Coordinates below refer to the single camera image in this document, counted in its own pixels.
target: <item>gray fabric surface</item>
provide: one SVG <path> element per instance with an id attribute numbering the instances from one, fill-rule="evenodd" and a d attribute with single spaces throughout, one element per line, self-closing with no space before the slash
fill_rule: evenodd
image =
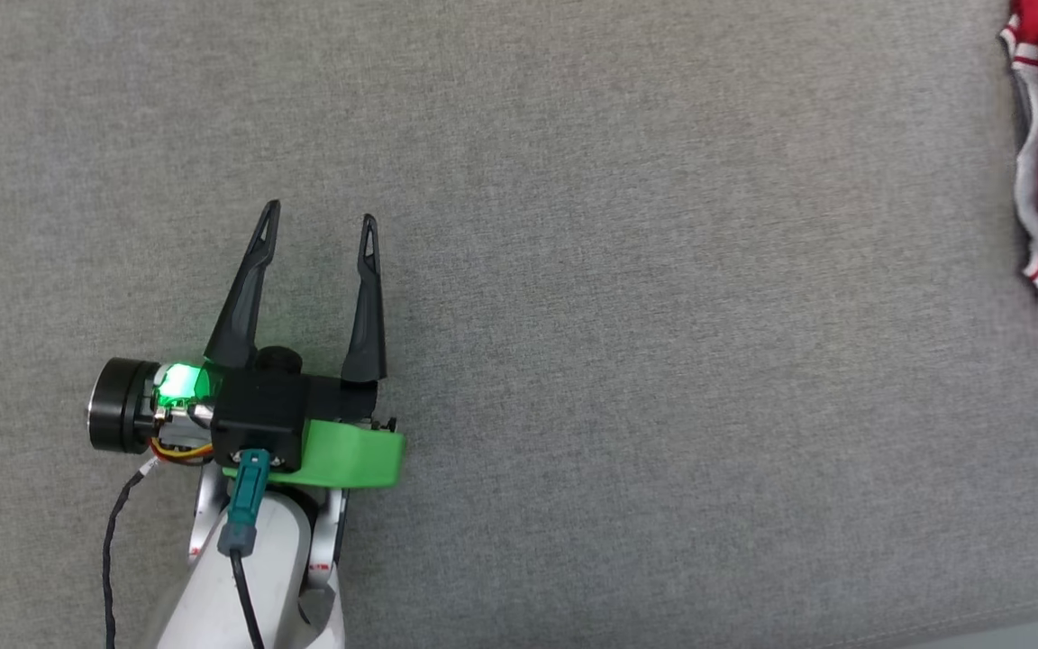
<path id="1" fill-rule="evenodd" d="M 1038 616 L 1005 3 L 0 1 L 0 646 L 98 646 L 106 358 L 342 361 L 380 218 L 398 488 L 355 646 L 898 646 Z M 119 641 L 194 477 L 119 520 Z"/>

